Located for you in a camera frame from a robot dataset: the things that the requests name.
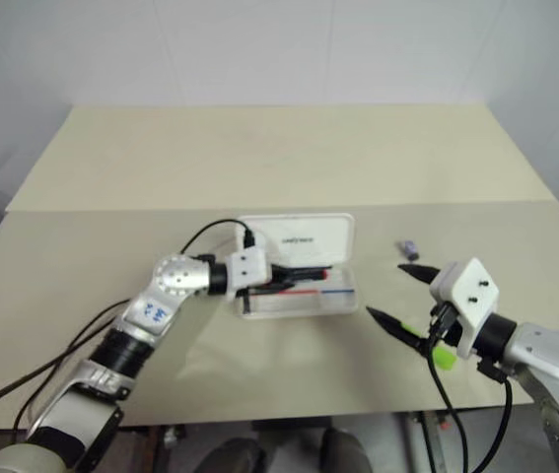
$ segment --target white wall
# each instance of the white wall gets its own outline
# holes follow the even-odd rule
[[[559,1],[0,0],[0,211],[69,103],[470,101],[559,198]]]

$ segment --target beige table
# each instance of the beige table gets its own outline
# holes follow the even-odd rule
[[[206,222],[295,211],[355,216],[364,304],[426,326],[427,288],[395,269],[394,243],[413,238],[427,264],[479,256],[503,314],[559,328],[559,204],[484,107],[76,108],[0,228],[0,387]],[[195,249],[227,251],[232,234]],[[475,363],[443,378],[456,406],[503,402]],[[0,427],[33,388],[0,401]],[[184,307],[124,409],[163,424],[442,407],[425,361],[363,309],[244,321],[207,299]]]

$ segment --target green highlighter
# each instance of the green highlighter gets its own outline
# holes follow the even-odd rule
[[[386,332],[409,347],[420,351],[419,347],[421,346],[423,339],[421,338],[422,335],[419,330],[402,323],[395,317],[392,317],[381,310],[377,310],[372,307],[367,307],[367,310],[378,325]],[[456,362],[456,355],[444,347],[436,347],[433,350],[433,360],[435,362],[435,366],[441,368],[442,370],[449,371],[453,368],[454,363]]]

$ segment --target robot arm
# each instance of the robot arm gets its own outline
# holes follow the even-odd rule
[[[0,450],[0,471],[92,471],[123,418],[117,402],[129,396],[182,304],[199,295],[232,299],[238,290],[266,284],[271,277],[264,251],[255,246],[231,254],[225,263],[182,254],[162,259],[148,287],[42,408],[26,442]]]
[[[417,265],[402,269],[424,282],[437,305],[430,332],[456,347],[464,359],[481,358],[479,370],[500,370],[519,382],[540,410],[543,428],[559,468],[559,331],[531,323],[517,325],[497,313],[499,291],[477,259],[439,271]],[[369,308],[389,333],[426,356],[426,339],[410,338],[392,317]]]

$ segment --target table surface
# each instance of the table surface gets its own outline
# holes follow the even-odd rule
[[[185,153],[166,152],[189,135]],[[212,173],[194,157],[218,142],[229,162]],[[270,161],[254,159],[273,152]],[[285,157],[304,171],[289,184]],[[198,168],[204,192],[193,179]],[[231,178],[254,191],[229,193]],[[164,190],[168,180],[175,185]],[[363,180],[384,184],[374,192]],[[325,188],[340,181],[341,192]],[[306,189],[300,199],[292,192]],[[324,203],[312,189],[325,190]],[[167,199],[181,190],[188,199]],[[395,268],[394,243],[403,238],[417,242],[426,264],[480,257],[501,288],[501,313],[559,328],[559,204],[481,106],[77,108],[10,210],[0,227],[0,387],[50,359],[100,308],[140,291],[154,263],[197,228],[240,214],[351,213],[361,306],[418,328],[432,304],[426,286]],[[233,229],[224,227],[196,248],[224,253],[232,245]],[[458,361],[443,379],[456,406],[503,402],[474,362]],[[0,428],[33,389],[0,401]],[[516,401],[527,400],[518,388]],[[363,309],[246,321],[211,298],[185,305],[124,403],[128,424],[440,408],[425,361]]]

